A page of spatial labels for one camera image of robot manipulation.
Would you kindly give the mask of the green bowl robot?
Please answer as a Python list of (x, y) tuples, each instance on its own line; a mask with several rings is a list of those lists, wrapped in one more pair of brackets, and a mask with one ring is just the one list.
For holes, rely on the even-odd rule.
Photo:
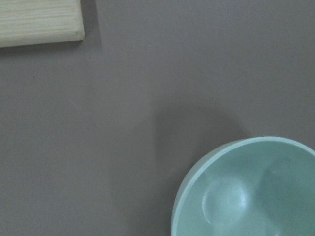
[(222, 145), (197, 161), (176, 194), (173, 236), (312, 236), (315, 152), (281, 137)]

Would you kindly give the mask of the bamboo cutting board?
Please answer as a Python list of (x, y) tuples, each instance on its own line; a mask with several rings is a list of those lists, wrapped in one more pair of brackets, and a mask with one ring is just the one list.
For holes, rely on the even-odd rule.
[(2, 0), (0, 46), (81, 41), (85, 37), (79, 0)]

